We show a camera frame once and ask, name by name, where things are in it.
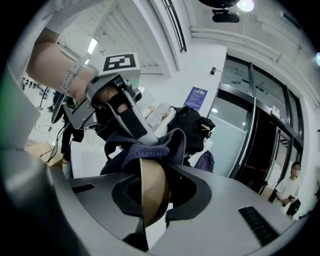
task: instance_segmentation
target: black strap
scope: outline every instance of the black strap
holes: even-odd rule
[[[114,112],[116,112],[117,114],[119,114],[117,109],[119,108],[120,105],[127,104],[128,106],[130,106],[129,100],[123,93],[116,94],[108,101],[108,103],[111,105]]]

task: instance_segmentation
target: brown cardboard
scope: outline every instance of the brown cardboard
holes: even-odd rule
[[[141,206],[144,226],[158,221],[168,208],[170,191],[162,166],[152,159],[140,158]]]
[[[37,144],[33,144],[31,146],[27,147],[27,151],[30,155],[34,157],[40,157],[41,160],[46,163],[53,151],[54,147],[50,145],[48,142],[41,142]],[[47,164],[50,167],[57,167],[62,169],[62,158],[63,155],[60,153],[60,149],[57,149],[57,152],[55,156],[50,160],[50,162]]]

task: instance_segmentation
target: black slot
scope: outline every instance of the black slot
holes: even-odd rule
[[[83,192],[83,191],[91,190],[91,189],[94,189],[94,188],[95,187],[92,184],[85,184],[85,185],[81,185],[81,186],[74,186],[72,188],[72,190],[76,194],[76,193],[80,193],[80,192]]]
[[[239,213],[248,223],[262,246],[266,246],[279,236],[252,206],[239,209]]]

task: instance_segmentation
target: blue poster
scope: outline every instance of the blue poster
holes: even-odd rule
[[[196,111],[199,111],[202,106],[202,103],[204,103],[207,92],[207,90],[192,87],[183,105],[192,108]]]

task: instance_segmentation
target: cardboard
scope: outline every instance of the cardboard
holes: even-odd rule
[[[46,163],[49,160],[53,149],[54,147],[50,145],[48,142],[33,144],[26,148],[30,155],[41,158],[41,160],[44,163]],[[62,169],[62,158],[63,155],[60,153],[60,149],[58,148],[55,156],[50,160],[50,162],[47,165],[50,167],[57,167]]]
[[[140,171],[143,222],[148,227],[166,213],[170,190],[165,171],[155,160],[140,158]]]

